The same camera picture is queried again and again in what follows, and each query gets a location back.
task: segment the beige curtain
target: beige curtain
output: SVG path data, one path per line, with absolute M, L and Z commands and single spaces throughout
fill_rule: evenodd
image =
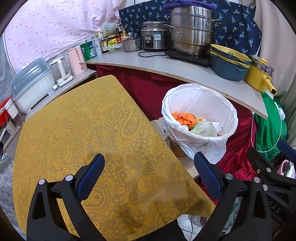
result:
M 239 3 L 256 7 L 254 22 L 262 33 L 260 57 L 274 69 L 271 82 L 286 114 L 288 143 L 295 147 L 296 35 L 270 0 L 239 0 Z

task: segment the red cloth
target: red cloth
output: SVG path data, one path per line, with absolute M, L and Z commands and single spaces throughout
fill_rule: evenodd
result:
M 242 105 L 230 101 L 237 110 L 238 126 L 235 133 L 230 136 L 226 142 L 226 153 L 222 159 L 216 164 L 223 173 L 231 173 L 235 178 L 241 180 L 252 180 L 257 174 L 253 170 L 250 162 L 247 160 L 247 150 L 252 147 L 251 143 L 251 127 L 252 113 L 249 109 Z M 253 143 L 255 144 L 256 123 L 253 123 Z M 196 183 L 210 197 L 207 188 L 201 181 L 201 178 L 196 180 Z
M 142 70 L 108 65 L 88 65 L 97 70 L 98 76 L 114 75 L 150 121 L 162 117 L 162 100 L 168 90 L 185 84 L 181 80 Z M 231 101 L 237 110 L 238 126 L 226 142 L 226 153 L 216 164 L 224 173 L 231 173 L 237 179 L 252 180 L 256 173 L 248 162 L 246 153 L 251 144 L 252 113 L 249 109 Z M 253 124 L 253 143 L 257 127 Z M 201 179 L 197 184 L 209 195 Z
M 98 76 L 113 75 L 134 99 L 149 121 L 162 117 L 161 106 L 168 90 L 186 82 L 147 71 L 95 65 Z

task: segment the purple cloth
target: purple cloth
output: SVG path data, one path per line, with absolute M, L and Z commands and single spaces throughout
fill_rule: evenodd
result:
M 174 7 L 187 7 L 187 6 L 204 7 L 212 11 L 215 11 L 215 7 L 213 4 L 208 4 L 205 2 L 195 1 L 195 0 L 176 0 L 170 4 L 164 5 L 163 8 L 168 9 L 168 8 L 174 8 Z

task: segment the electric kettle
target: electric kettle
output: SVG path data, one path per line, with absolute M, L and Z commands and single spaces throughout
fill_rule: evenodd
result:
M 56 58 L 49 64 L 49 66 L 52 68 L 54 79 L 59 87 L 62 87 L 73 79 L 73 76 L 70 75 L 71 69 L 66 63 L 65 56 Z
M 267 65 L 266 60 L 256 55 L 251 55 L 251 59 L 250 69 L 244 77 L 245 81 L 259 92 L 265 92 L 268 89 L 272 95 L 276 95 L 276 89 L 270 83 L 274 69 Z
M 73 75 L 78 75 L 87 70 L 80 46 L 67 51 Z

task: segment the pink kettle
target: pink kettle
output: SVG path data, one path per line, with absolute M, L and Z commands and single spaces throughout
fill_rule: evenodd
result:
M 87 70 L 86 62 L 84 60 L 80 46 L 67 51 L 67 54 L 73 75 L 81 74 Z

